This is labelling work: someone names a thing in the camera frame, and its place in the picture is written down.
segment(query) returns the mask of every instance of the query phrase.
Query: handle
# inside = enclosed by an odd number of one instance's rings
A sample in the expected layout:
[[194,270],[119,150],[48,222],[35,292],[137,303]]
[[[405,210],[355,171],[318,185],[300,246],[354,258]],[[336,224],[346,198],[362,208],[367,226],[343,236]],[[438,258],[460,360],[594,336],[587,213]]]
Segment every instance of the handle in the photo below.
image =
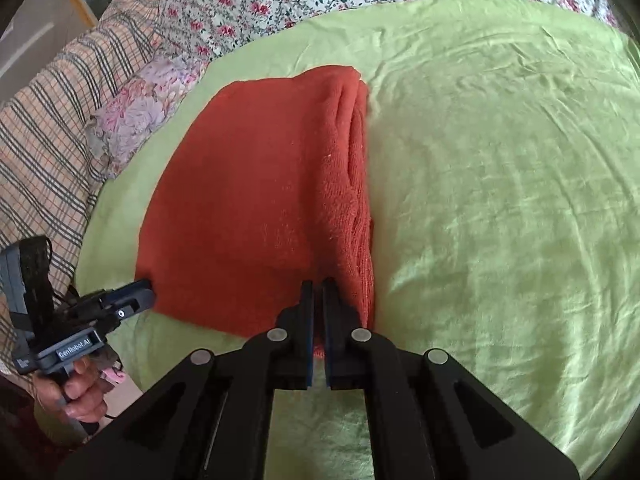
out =
[[[58,386],[60,386],[60,390],[62,390],[62,397],[60,397],[57,402],[59,408],[64,408],[71,402],[71,399],[67,397],[64,389],[64,385],[68,381],[69,374],[70,372],[67,371],[66,368],[61,368],[60,370],[48,375],[49,379],[52,379]],[[69,419],[69,424],[76,430],[76,433],[83,438],[97,433],[100,429],[100,424],[98,422],[80,422],[74,418]]]

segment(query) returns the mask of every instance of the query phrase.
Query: folded towel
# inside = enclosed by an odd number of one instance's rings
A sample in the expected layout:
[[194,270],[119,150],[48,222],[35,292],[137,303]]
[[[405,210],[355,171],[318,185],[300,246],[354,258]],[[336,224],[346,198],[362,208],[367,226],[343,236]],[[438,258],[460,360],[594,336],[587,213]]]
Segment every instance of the folded towel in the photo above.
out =
[[323,66],[235,82],[207,104],[140,229],[136,275],[158,312],[251,336],[303,280],[333,276],[370,323],[366,99],[356,70]]

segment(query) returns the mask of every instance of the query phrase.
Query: human hand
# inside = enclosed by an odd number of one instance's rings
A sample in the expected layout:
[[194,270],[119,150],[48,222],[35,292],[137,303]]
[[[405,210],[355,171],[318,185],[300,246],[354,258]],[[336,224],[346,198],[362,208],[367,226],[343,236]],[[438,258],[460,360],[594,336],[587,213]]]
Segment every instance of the human hand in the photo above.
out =
[[68,417],[80,422],[98,422],[107,413],[104,394],[112,386],[100,378],[100,371],[88,356],[74,363],[74,371],[63,386],[71,399],[66,406],[62,389],[53,380],[38,372],[33,376],[33,385],[41,406],[63,422]]

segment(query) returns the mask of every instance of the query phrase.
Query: wall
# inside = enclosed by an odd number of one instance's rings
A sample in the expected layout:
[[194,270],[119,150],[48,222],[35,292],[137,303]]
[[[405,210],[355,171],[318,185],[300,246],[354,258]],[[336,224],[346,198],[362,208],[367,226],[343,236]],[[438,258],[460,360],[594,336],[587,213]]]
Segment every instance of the wall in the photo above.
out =
[[0,102],[11,98],[87,25],[70,0],[25,0],[0,41]]

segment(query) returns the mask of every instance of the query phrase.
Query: floral pillow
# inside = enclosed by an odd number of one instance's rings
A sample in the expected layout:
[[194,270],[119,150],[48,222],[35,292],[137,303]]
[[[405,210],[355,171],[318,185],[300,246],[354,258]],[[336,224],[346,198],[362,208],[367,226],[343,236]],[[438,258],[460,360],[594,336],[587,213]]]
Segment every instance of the floral pillow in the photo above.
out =
[[90,145],[108,156],[108,177],[118,176],[146,140],[172,117],[208,64],[186,54],[156,54],[116,97],[95,112],[88,131]]

